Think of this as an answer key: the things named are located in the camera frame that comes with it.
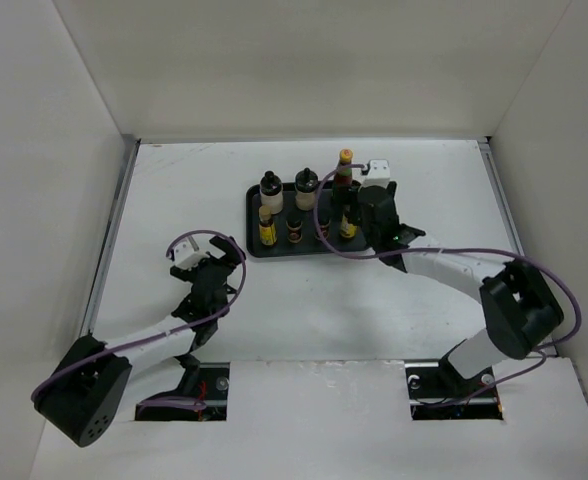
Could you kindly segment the left aluminium table rail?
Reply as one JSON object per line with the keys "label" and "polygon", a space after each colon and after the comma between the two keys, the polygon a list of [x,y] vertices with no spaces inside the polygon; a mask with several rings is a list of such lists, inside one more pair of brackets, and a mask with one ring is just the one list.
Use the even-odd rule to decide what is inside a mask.
{"label": "left aluminium table rail", "polygon": [[121,136],[124,153],[120,162],[114,193],[111,198],[103,237],[98,252],[98,259],[91,276],[86,302],[80,311],[71,340],[91,333],[97,318],[98,308],[104,291],[125,202],[131,184],[133,170],[140,149],[141,139],[132,134]]}

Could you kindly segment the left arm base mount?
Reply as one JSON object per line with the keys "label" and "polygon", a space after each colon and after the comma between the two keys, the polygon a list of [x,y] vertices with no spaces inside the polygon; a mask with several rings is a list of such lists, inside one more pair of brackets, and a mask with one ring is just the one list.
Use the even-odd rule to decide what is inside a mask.
{"label": "left arm base mount", "polygon": [[138,422],[221,422],[227,419],[229,363],[202,363],[192,355],[178,357],[183,369],[177,385],[135,406]]}

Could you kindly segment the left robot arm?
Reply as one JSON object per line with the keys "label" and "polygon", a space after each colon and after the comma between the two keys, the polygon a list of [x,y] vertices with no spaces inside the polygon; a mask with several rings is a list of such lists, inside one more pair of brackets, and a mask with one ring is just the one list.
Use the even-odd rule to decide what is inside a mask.
{"label": "left robot arm", "polygon": [[115,340],[78,338],[32,392],[34,409],[75,445],[96,442],[117,416],[130,381],[166,360],[191,356],[238,300],[242,288],[228,279],[247,271],[246,255],[233,237],[205,234],[219,256],[200,248],[194,232],[179,236],[166,251],[171,276],[190,287],[178,307],[158,323]]}

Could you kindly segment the small spice jar black lid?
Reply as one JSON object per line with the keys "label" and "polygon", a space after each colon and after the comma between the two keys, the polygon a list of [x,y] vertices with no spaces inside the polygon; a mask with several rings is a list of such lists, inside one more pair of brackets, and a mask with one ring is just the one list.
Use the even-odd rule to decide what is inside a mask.
{"label": "small spice jar black lid", "polygon": [[297,244],[302,239],[302,214],[291,211],[286,217],[287,239],[291,244]]}

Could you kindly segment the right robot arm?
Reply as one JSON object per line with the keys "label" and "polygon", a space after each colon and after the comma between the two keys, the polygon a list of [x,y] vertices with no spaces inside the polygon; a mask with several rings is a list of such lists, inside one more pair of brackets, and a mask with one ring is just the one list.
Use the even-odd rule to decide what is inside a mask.
{"label": "right robot arm", "polygon": [[485,327],[439,360],[438,384],[463,394],[474,377],[506,360],[526,358],[564,320],[563,311],[540,270],[525,258],[501,251],[508,262],[492,261],[487,249],[442,249],[425,231],[399,220],[394,187],[336,189],[347,218],[385,265],[435,280],[477,301]]}

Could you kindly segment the right aluminium table rail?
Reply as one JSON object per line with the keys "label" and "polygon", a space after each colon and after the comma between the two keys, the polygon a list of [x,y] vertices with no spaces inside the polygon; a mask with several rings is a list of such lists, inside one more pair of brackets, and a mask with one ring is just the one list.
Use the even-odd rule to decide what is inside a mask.
{"label": "right aluminium table rail", "polygon": [[494,192],[495,199],[498,204],[498,209],[502,218],[503,225],[507,232],[510,248],[513,252],[524,256],[525,253],[523,250],[522,242],[519,237],[501,179],[499,177],[490,141],[487,138],[485,138],[478,140],[477,144],[492,190]]}

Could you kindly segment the clear shaker bottle black cap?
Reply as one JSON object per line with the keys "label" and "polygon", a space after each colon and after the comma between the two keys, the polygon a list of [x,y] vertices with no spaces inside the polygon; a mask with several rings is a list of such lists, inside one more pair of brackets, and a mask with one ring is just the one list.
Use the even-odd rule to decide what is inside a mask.
{"label": "clear shaker bottle black cap", "polygon": [[259,182],[259,194],[262,206],[267,206],[273,215],[283,210],[283,183],[279,176],[268,170]]}

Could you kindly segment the green label chili sauce bottle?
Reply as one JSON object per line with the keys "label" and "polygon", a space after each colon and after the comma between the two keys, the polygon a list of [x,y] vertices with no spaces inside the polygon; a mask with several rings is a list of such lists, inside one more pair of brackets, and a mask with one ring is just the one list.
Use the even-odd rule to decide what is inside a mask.
{"label": "green label chili sauce bottle", "polygon": [[345,198],[348,196],[348,190],[352,184],[352,169],[350,167],[352,160],[351,149],[342,149],[339,152],[338,170],[332,181],[331,200],[334,205],[342,205],[346,202]]}

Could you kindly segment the aluminium table rail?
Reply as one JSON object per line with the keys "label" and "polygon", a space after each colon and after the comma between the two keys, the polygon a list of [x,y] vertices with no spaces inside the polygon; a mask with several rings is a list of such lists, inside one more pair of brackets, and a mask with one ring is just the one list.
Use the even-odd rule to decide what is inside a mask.
{"label": "aluminium table rail", "polygon": [[519,237],[501,179],[499,177],[490,141],[487,138],[485,138],[478,140],[477,144],[492,190],[494,192],[495,199],[498,204],[498,209],[502,218],[503,225],[507,232],[510,248],[513,252],[524,256],[525,253],[523,250],[522,242]]}
{"label": "aluminium table rail", "polygon": [[111,198],[103,237],[98,252],[98,259],[91,276],[86,302],[80,311],[71,340],[91,333],[97,318],[98,308],[104,291],[125,202],[131,184],[133,170],[140,149],[141,139],[132,134],[121,136],[124,153],[120,162],[114,193]]}

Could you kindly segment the tall yellow label sauce bottle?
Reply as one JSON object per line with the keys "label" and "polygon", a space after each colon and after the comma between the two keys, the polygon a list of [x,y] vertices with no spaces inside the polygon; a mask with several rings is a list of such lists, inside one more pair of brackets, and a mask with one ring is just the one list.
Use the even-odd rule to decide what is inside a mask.
{"label": "tall yellow label sauce bottle", "polygon": [[339,227],[339,235],[344,240],[353,239],[358,232],[358,226],[350,220],[350,207],[344,206]]}

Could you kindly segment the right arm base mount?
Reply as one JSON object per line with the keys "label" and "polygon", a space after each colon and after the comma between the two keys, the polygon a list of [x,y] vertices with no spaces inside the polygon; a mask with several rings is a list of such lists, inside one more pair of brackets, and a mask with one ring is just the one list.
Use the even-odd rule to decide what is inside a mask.
{"label": "right arm base mount", "polygon": [[464,379],[443,359],[404,365],[409,410],[414,421],[502,420],[492,367]]}

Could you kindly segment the short yellow label sauce bottle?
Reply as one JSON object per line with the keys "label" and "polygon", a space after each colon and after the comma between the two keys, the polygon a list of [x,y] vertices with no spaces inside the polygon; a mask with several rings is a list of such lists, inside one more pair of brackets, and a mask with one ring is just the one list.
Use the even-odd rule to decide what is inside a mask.
{"label": "short yellow label sauce bottle", "polygon": [[271,208],[267,205],[260,206],[258,219],[261,244],[266,247],[274,246],[277,243],[277,235]]}

